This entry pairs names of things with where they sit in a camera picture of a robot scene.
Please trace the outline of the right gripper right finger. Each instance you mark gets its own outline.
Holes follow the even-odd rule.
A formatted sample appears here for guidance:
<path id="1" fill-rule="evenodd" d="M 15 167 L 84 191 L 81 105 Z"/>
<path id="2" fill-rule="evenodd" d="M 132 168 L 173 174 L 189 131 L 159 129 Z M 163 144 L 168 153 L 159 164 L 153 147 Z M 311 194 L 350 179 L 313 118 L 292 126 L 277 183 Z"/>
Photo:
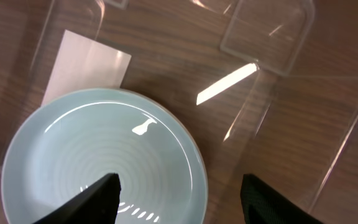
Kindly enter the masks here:
<path id="1" fill-rule="evenodd" d="M 246 224 L 321 224 L 253 174 L 243 175 L 240 197 Z"/>

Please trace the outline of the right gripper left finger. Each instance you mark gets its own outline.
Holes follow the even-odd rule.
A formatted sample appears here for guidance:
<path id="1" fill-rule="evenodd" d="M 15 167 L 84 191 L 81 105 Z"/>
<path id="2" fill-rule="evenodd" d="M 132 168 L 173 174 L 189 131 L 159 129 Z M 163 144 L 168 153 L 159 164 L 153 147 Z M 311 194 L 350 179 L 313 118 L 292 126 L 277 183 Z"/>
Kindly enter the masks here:
<path id="1" fill-rule="evenodd" d="M 106 174 L 35 224 L 115 224 L 120 193 L 119 175 Z"/>

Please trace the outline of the light blue plate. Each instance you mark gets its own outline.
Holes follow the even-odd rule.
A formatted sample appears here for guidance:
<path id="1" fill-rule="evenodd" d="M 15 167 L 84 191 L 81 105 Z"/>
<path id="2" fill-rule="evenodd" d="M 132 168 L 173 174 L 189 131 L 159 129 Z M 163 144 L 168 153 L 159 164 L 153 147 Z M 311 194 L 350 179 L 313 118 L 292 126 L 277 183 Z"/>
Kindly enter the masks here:
<path id="1" fill-rule="evenodd" d="M 188 130 L 132 91 L 88 89 L 34 111 L 15 133 L 1 174 L 9 223 L 33 223 L 116 173 L 118 223 L 202 223 L 208 180 Z"/>

